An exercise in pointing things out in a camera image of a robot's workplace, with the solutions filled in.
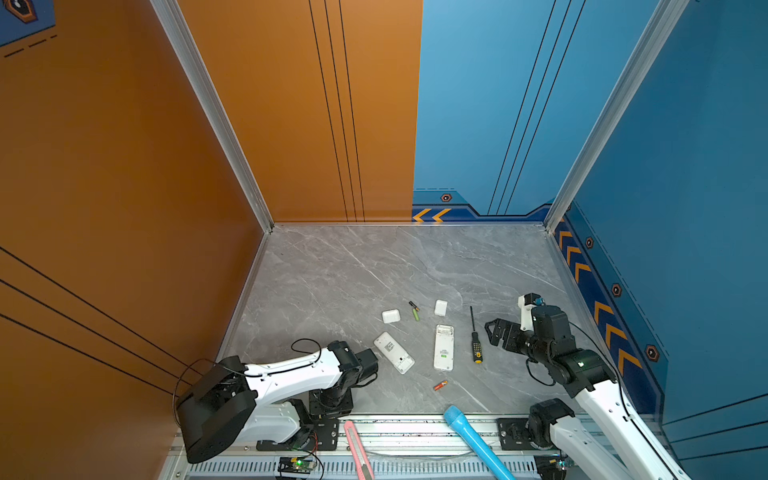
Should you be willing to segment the white remote with back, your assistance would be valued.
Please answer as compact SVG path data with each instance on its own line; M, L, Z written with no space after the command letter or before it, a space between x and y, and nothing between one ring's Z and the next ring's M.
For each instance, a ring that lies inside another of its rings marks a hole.
M454 367L454 328L449 325L437 325L433 367L440 371L452 371Z

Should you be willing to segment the black yellow battery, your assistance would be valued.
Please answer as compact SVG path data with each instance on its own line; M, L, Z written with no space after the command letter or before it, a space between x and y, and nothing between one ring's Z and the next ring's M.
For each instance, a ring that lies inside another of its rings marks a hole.
M472 324L471 348L472 348L473 361L476 364L482 364L483 363L482 345L481 345L479 333L476 329L473 307L470 307L470 318L471 318L471 324Z

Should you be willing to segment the white battery cover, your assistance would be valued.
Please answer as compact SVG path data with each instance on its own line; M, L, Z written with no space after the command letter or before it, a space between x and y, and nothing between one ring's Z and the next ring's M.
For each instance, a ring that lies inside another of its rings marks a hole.
M448 302L445 300L437 300L434 305L434 314L438 317L445 317L447 314Z
M401 313L398 309L386 310L381 314L382 322L384 324L392 324L401 321Z

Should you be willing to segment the white remote control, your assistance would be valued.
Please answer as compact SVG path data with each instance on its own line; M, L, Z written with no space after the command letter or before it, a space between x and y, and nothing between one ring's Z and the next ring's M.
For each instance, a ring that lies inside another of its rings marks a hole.
M402 375L405 375L415 365L413 357L387 332L377 337L374 340L374 345Z

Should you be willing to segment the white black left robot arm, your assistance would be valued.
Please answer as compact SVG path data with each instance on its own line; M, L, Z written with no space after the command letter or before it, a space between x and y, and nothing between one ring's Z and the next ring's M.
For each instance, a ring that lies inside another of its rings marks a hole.
M237 355L214 362L173 395L187 461L211 460L237 442L313 448L333 421L352 412L354 390L377 375L375 353L354 352L344 341L271 364L246 364Z

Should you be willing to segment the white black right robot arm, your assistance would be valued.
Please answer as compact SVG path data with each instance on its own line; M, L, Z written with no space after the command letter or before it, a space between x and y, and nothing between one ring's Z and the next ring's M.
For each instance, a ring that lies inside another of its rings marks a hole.
M533 405L527 436L540 449L557 449L592 479L687 479L689 475L664 448L628 401L619 374L602 355L577 346L574 327L555 306L524 310L520 322L494 319L484 325L488 341L543 366L550 386L561 386L610 442L609 452L582 426L562 400Z

